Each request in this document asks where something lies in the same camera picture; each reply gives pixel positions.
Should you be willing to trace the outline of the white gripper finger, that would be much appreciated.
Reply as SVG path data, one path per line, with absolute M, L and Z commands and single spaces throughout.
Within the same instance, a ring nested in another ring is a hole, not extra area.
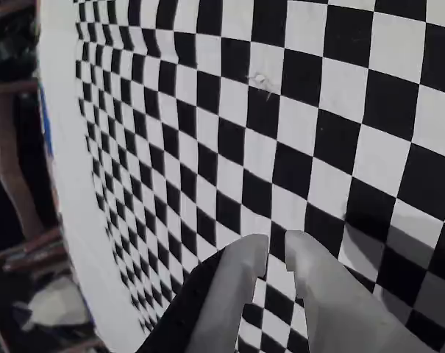
M 311 352 L 430 352 L 311 235 L 286 232 L 285 263 L 304 302 Z
M 234 352 L 245 304 L 266 273 L 268 237 L 252 234 L 195 267 L 142 352 Z

